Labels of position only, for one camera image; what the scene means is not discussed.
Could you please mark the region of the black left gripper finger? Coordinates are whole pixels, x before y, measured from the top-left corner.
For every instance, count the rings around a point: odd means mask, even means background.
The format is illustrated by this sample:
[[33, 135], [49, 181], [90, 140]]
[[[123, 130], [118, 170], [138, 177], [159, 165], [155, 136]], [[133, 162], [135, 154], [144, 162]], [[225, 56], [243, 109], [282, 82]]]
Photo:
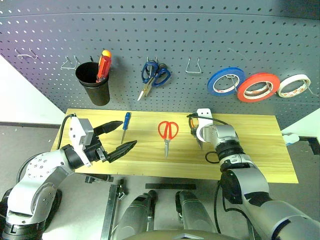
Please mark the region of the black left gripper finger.
[[133, 140], [118, 146], [114, 151], [107, 154], [107, 161], [114, 162], [115, 160], [122, 158], [137, 144], [137, 142], [137, 140]]
[[116, 130], [119, 126], [121, 126], [124, 122], [120, 120], [114, 120], [107, 123], [104, 123], [102, 125], [99, 125], [93, 129], [93, 133], [95, 136], [99, 136], [102, 134], [110, 133], [114, 130]]

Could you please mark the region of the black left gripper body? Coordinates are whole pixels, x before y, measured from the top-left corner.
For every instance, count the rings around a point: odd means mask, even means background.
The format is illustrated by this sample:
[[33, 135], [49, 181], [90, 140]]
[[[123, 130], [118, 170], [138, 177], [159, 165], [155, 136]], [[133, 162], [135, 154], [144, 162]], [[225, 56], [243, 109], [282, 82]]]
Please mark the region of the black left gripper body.
[[85, 147], [85, 155], [87, 156], [89, 162], [98, 162], [98, 161], [109, 161], [110, 157], [105, 151], [99, 136], [94, 134], [89, 145]]

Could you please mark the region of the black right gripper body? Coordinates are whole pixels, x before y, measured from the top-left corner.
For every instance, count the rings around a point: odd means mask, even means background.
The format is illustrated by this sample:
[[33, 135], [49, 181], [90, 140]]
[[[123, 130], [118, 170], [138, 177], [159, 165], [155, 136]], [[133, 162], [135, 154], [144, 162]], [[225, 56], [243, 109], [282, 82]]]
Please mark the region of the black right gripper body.
[[188, 125], [190, 128], [190, 133], [193, 136], [196, 136], [197, 129], [199, 126], [198, 115], [196, 113], [191, 113], [191, 114], [187, 115], [187, 118], [188, 118]]

